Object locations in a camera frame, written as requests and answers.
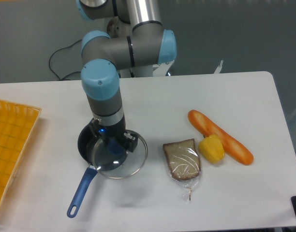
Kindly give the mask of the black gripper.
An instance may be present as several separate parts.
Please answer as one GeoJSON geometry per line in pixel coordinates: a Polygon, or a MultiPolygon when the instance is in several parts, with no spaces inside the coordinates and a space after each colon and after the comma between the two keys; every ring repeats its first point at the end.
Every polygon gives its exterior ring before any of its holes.
{"type": "Polygon", "coordinates": [[[90,133],[97,138],[113,138],[129,152],[134,152],[138,144],[138,135],[126,131],[126,122],[123,117],[117,124],[103,126],[98,120],[92,119],[88,123],[90,133]]]}

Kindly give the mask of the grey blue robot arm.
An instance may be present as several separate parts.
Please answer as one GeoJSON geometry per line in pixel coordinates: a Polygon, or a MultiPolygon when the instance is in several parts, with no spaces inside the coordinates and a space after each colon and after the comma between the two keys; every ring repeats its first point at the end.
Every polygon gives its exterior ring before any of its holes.
{"type": "Polygon", "coordinates": [[[117,17],[131,27],[128,35],[117,38],[99,30],[83,37],[81,81],[96,135],[103,140],[114,139],[124,149],[134,151],[138,137],[125,129],[118,73],[174,61],[175,35],[163,28],[155,0],[79,0],[76,5],[86,20],[117,17]]]}

